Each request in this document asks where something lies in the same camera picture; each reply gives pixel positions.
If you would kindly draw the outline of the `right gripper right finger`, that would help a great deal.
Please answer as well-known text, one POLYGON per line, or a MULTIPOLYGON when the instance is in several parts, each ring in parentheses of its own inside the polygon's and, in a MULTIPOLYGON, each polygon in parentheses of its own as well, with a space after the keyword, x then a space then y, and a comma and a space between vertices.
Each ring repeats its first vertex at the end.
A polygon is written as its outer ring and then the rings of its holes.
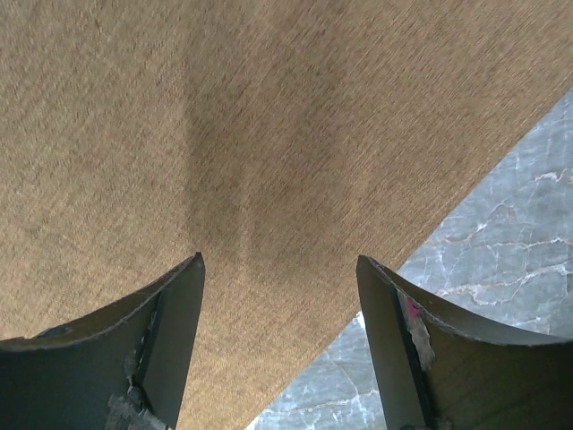
POLYGON ((367 256, 356 279, 387 428, 571 428, 571 340, 475 314, 367 256))

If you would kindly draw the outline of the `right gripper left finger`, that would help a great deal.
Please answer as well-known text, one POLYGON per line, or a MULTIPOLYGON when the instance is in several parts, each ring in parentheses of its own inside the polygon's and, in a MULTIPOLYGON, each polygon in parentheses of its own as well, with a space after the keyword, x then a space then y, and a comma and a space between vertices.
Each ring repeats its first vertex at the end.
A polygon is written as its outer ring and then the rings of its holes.
POLYGON ((3 429, 174 429, 205 281, 196 254, 145 288, 1 343, 3 429))

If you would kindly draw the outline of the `brown cloth napkin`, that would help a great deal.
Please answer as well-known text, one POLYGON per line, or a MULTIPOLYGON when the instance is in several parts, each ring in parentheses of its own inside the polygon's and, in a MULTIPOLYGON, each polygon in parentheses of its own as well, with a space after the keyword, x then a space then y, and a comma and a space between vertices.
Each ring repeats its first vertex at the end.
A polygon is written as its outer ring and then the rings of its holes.
POLYGON ((4 1, 1 335, 201 253, 178 425, 244 428, 571 83, 569 1, 4 1))

